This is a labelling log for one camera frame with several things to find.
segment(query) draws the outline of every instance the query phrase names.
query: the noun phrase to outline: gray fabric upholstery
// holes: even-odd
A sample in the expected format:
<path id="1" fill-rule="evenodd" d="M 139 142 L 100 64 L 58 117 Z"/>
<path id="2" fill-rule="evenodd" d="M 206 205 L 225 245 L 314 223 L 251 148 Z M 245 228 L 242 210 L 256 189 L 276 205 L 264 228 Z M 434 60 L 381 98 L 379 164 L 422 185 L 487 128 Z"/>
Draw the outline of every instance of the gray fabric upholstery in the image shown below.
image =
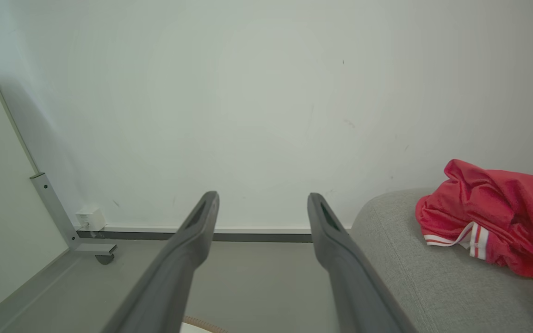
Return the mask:
<path id="1" fill-rule="evenodd" d="M 368 202 L 351 237 L 419 332 L 533 332 L 533 279 L 454 247 L 427 246 L 415 205 L 430 189 Z"/>

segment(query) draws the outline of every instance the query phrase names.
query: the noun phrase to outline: red jacket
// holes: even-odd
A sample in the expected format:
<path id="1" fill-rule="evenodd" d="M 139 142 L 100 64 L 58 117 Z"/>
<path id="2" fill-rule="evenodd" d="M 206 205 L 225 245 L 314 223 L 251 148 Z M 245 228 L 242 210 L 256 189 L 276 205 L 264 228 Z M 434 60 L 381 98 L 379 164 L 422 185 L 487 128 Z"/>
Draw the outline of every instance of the red jacket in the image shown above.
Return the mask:
<path id="1" fill-rule="evenodd" d="M 533 278 L 533 175 L 451 160 L 443 182 L 419 200 L 427 245 L 461 244 L 472 257 Z"/>

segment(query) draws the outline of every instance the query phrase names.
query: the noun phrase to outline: wall mark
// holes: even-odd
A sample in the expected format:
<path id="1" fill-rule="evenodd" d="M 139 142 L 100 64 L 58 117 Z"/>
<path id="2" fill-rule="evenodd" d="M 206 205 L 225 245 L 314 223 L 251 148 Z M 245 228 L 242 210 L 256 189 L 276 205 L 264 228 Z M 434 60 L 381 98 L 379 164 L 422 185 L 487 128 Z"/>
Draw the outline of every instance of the wall mark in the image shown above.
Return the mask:
<path id="1" fill-rule="evenodd" d="M 351 120 L 345 119 L 345 124 L 349 125 L 349 127 L 351 127 L 352 129 L 357 128 L 355 127 L 355 124 L 351 122 Z"/>
<path id="2" fill-rule="evenodd" d="M 334 188 L 330 191 L 326 191 L 326 193 L 324 193 L 324 196 L 325 197 L 332 197 L 334 196 L 334 194 L 336 193 L 336 191 L 334 190 Z"/>

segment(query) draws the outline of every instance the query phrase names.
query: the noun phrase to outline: gray floor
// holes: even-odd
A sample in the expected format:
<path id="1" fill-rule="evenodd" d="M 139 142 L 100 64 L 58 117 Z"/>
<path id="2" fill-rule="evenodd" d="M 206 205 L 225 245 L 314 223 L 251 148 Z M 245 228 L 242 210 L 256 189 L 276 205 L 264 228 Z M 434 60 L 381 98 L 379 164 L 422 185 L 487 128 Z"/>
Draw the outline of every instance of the gray floor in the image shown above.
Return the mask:
<path id="1" fill-rule="evenodd" d="M 61 257 L 43 272 L 44 290 L 34 282 L 37 295 L 2 303 L 0 332 L 99 332 L 165 242 L 117 244 L 107 266 L 93 256 Z M 214 242 L 195 272 L 186 314 L 230 333 L 338 332 L 328 274 L 312 244 Z"/>

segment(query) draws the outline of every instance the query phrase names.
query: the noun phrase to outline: wall outlet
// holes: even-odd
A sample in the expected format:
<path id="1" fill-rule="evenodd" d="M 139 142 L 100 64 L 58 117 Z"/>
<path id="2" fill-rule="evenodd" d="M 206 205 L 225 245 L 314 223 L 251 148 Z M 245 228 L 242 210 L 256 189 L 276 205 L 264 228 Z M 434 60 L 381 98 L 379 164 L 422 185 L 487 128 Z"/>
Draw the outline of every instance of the wall outlet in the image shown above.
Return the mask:
<path id="1" fill-rule="evenodd" d="M 78 211 L 75 215 L 80 221 L 80 225 L 86 230 L 100 231 L 106 225 L 106 219 L 104 219 L 100 208 L 87 207 Z"/>

